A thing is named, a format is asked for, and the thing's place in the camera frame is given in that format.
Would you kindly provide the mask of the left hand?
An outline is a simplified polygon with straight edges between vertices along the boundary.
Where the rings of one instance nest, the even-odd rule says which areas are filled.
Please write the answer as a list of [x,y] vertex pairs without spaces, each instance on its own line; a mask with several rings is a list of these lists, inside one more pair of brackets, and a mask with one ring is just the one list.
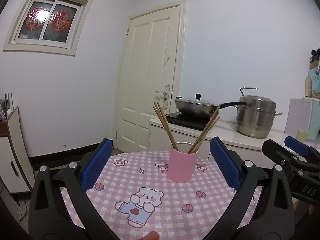
[[160,236],[157,232],[152,231],[148,233],[146,236],[140,238],[139,240],[159,240]]

